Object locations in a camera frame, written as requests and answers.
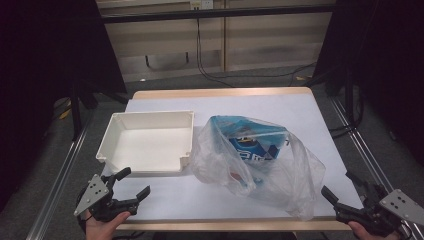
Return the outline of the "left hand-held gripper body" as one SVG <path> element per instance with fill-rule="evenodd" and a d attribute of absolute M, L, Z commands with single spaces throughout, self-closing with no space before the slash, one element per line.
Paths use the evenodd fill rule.
<path fill-rule="evenodd" d="M 102 222 L 109 222 L 122 212 L 135 215 L 139 206 L 137 198 L 130 200 L 113 198 L 113 186 L 116 181 L 115 174 L 110 176 L 94 174 L 88 181 L 73 215 L 80 216 L 88 210 L 97 221 Z"/>

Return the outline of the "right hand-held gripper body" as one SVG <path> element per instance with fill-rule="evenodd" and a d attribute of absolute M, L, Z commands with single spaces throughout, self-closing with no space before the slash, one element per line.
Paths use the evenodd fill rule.
<path fill-rule="evenodd" d="M 362 204 L 357 209 L 336 202 L 336 220 L 357 222 L 370 234 L 381 237 L 397 231 L 404 221 L 424 226 L 424 208 L 400 189 L 387 192 L 381 185 L 365 186 Z"/>

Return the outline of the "clear plastic bag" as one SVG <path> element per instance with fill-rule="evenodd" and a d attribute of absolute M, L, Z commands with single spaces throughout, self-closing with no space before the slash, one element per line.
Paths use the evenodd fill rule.
<path fill-rule="evenodd" d="M 288 140 L 276 162 L 264 183 L 257 185 L 251 168 L 212 123 L 213 117 L 196 134 L 193 143 L 190 161 L 196 178 L 206 184 L 221 185 L 234 195 L 275 206 L 302 220 L 311 219 L 326 167 L 302 141 L 288 130 Z"/>

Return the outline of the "blue snack packet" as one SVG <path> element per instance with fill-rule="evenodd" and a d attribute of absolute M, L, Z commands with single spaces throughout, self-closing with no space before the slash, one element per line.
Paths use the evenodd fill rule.
<path fill-rule="evenodd" d="M 244 116 L 214 116 L 212 123 L 251 168 L 253 182 L 262 185 L 288 140 L 288 130 Z"/>

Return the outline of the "person's right hand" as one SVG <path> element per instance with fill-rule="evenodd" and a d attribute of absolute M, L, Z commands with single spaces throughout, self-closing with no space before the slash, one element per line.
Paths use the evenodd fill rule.
<path fill-rule="evenodd" d="M 386 237 L 381 237 L 370 234 L 361 224 L 357 222 L 350 221 L 348 226 L 360 240 L 400 240 L 400 235 L 397 232 L 393 232 Z"/>

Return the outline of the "person's left hand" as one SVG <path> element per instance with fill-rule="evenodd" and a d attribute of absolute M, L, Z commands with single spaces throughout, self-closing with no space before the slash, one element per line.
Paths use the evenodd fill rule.
<path fill-rule="evenodd" d="M 86 240 L 112 240 L 114 233 L 128 217 L 129 212 L 118 214 L 109 222 L 97 221 L 89 211 L 86 212 Z"/>

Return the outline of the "white plastic tray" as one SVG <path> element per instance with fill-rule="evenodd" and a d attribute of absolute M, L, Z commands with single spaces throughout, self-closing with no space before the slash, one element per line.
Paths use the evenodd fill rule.
<path fill-rule="evenodd" d="M 113 172 L 181 172 L 189 164 L 193 111 L 114 113 L 96 154 Z"/>

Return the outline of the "black metal stand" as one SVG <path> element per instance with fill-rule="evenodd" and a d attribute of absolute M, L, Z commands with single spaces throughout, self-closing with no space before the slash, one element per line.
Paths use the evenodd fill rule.
<path fill-rule="evenodd" d="M 352 72 L 349 67 L 346 68 L 345 80 L 345 112 L 350 125 L 354 124 L 353 111 L 353 79 Z"/>
<path fill-rule="evenodd" d="M 80 105 L 78 97 L 78 88 L 75 83 L 70 88 L 71 112 L 73 120 L 73 141 L 76 141 L 81 133 L 82 122 L 80 116 Z"/>

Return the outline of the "white table mat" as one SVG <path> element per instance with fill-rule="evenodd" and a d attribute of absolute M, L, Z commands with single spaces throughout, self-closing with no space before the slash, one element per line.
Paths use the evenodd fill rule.
<path fill-rule="evenodd" d="M 286 127 L 326 167 L 324 185 L 343 202 L 360 206 L 358 194 L 346 177 L 346 167 L 330 137 L 317 103 L 310 93 L 262 96 L 225 96 L 174 99 L 139 99 L 128 103 L 125 112 L 193 111 L 196 134 L 215 115 L 260 119 Z M 115 187 L 119 199 L 131 198 L 149 186 L 150 196 L 140 205 L 137 219 L 223 220 L 286 218 L 288 213 L 253 198 L 240 197 L 221 185 L 200 182 L 190 167 L 167 174 L 133 174 Z"/>

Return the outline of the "black curtain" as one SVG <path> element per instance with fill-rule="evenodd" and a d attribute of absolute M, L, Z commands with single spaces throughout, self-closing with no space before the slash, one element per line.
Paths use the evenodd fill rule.
<path fill-rule="evenodd" d="M 0 0 L 0 210 L 40 151 L 53 104 L 126 87 L 96 0 Z"/>
<path fill-rule="evenodd" d="M 350 76 L 424 165 L 424 0 L 335 0 L 314 74 Z"/>

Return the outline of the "black horizontal bar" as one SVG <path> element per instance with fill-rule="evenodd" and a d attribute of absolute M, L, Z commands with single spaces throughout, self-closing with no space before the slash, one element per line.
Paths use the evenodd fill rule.
<path fill-rule="evenodd" d="M 101 19 L 105 24 L 115 24 L 115 23 L 130 23 L 130 22 L 208 19 L 208 18 L 222 18 L 222 17 L 326 13 L 326 12 L 333 12 L 336 8 L 337 6 L 335 4 L 295 5 L 295 6 L 259 7 L 259 8 L 230 8 L 230 9 L 188 10 L 188 11 L 176 11 L 176 12 L 144 13 L 144 14 L 110 14 L 110 15 L 103 15 Z"/>

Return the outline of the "aluminium floor rail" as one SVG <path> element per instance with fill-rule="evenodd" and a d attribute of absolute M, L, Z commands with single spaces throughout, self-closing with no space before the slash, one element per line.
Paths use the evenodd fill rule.
<path fill-rule="evenodd" d="M 363 139 L 360 132 L 356 127 L 353 127 L 348 120 L 346 110 L 340 100 L 336 97 L 330 97 L 330 101 L 340 118 L 344 127 L 347 128 L 347 132 L 353 141 L 355 147 L 359 151 L 363 161 L 365 162 L 369 172 L 374 178 L 375 182 L 381 184 L 388 192 L 392 192 L 394 187 L 390 183 L 389 179 L 385 175 L 383 169 L 380 167 L 377 159 L 370 150 L 369 146 L 366 144 L 366 141 Z M 419 227 L 417 224 L 410 221 L 405 221 L 402 225 L 403 230 L 410 229 L 411 239 L 412 240 L 424 240 L 424 227 Z"/>
<path fill-rule="evenodd" d="M 54 181 L 54 184 L 44 201 L 42 209 L 38 213 L 26 240 L 43 240 L 48 229 L 52 216 L 57 208 L 60 196 L 63 193 L 64 186 L 67 182 L 71 169 L 74 165 L 80 149 L 84 143 L 88 126 L 84 126 L 77 135 L 75 141 L 72 142 L 62 167 Z"/>

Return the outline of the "white wall outlet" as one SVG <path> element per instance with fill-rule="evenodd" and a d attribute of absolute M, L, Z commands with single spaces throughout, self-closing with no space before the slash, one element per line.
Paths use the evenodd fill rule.
<path fill-rule="evenodd" d="M 214 8 L 213 0 L 190 0 L 192 10 L 211 10 Z"/>

